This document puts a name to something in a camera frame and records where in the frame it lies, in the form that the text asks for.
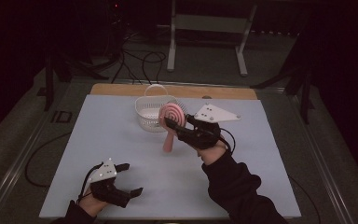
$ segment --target black sleeve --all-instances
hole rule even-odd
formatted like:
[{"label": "black sleeve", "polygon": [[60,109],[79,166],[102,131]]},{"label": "black sleeve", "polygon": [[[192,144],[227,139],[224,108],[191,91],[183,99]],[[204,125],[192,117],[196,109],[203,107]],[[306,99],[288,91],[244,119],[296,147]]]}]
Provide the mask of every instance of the black sleeve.
[{"label": "black sleeve", "polygon": [[210,181],[211,199],[228,211],[234,222],[287,223],[272,200],[257,194],[260,177],[251,175],[245,163],[236,163],[229,152],[210,165],[203,164],[202,170]]},{"label": "black sleeve", "polygon": [[96,217],[91,217],[80,206],[71,201],[63,218],[51,222],[51,224],[92,224]]}]

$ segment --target hand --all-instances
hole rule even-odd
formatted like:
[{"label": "hand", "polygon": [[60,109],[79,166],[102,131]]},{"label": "hand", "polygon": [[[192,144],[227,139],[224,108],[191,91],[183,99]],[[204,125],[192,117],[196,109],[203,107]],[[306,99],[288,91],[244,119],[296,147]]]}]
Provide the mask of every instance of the hand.
[{"label": "hand", "polygon": [[92,196],[90,187],[84,193],[84,197],[80,200],[79,206],[90,216],[96,217],[109,203],[102,202]]},{"label": "hand", "polygon": [[210,147],[207,149],[196,149],[198,155],[201,157],[205,165],[210,165],[217,161],[220,157],[223,156],[226,152],[226,145],[222,141],[218,141],[214,147]]}]

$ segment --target gray floor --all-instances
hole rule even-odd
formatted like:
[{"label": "gray floor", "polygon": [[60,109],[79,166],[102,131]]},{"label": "gray floor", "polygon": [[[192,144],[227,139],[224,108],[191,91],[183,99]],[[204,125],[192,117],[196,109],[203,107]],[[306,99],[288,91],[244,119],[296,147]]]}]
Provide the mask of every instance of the gray floor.
[{"label": "gray floor", "polygon": [[[250,35],[243,53],[249,76],[241,77],[233,46],[203,45],[183,39],[177,48],[174,72],[166,71],[166,60],[162,64],[158,80],[161,84],[187,83],[248,87],[278,74],[295,39],[279,35]],[[161,38],[157,42],[140,42],[133,39],[125,49],[153,50],[168,54],[168,42]],[[144,52],[132,52],[144,57]],[[125,63],[138,78],[145,82],[142,62],[126,55]],[[112,77],[119,64],[102,72]],[[156,81],[158,63],[147,63],[145,71]],[[31,185],[24,177],[24,167],[31,153],[41,148],[29,164],[29,176],[34,182],[49,184],[65,149],[76,117],[85,96],[94,83],[101,82],[76,74],[71,83],[56,81],[55,104],[44,112],[44,97],[36,96],[44,86],[44,71],[35,77],[34,87],[25,94],[0,125],[0,223],[49,223],[38,218],[48,188]],[[123,68],[117,83],[131,82],[129,70]],[[257,97],[265,107],[268,121],[280,149],[286,171],[292,178],[297,202],[302,217],[289,219],[289,223],[358,223],[358,168],[348,151],[333,120],[326,111],[318,90],[311,89],[310,125],[305,125],[298,116],[296,97],[282,93],[287,80],[275,83],[270,88],[257,91]],[[69,123],[50,122],[53,112],[73,113]],[[4,177],[12,180],[9,185]],[[109,223],[135,223],[134,221],[110,221]],[[224,221],[181,221],[181,223],[224,223]]]}]

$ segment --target white basket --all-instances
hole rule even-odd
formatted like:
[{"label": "white basket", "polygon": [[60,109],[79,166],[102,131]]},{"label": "white basket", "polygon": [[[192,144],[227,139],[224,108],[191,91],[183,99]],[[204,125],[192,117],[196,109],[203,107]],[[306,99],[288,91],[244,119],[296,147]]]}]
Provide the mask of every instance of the white basket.
[{"label": "white basket", "polygon": [[[147,92],[152,88],[162,88],[165,95],[147,96]],[[145,96],[139,97],[135,101],[135,110],[138,114],[139,125],[151,133],[163,133],[166,130],[158,124],[159,109],[168,102],[176,102],[174,96],[168,95],[168,91],[159,84],[153,84],[146,88]]]}]

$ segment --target person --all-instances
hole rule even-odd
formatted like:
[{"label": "person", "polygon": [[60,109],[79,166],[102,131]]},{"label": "person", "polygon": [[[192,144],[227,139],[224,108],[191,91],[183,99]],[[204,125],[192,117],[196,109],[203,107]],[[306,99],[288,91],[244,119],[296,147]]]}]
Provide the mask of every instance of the person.
[{"label": "person", "polygon": [[[261,185],[260,177],[250,174],[245,163],[234,161],[223,142],[218,141],[208,149],[194,149],[203,161],[202,170],[208,176],[209,196],[228,212],[234,223],[287,223],[271,199],[257,194],[256,190]],[[79,204],[71,201],[66,216],[52,224],[92,223],[108,203],[93,198],[89,193],[88,189],[85,193],[87,196]]]}]

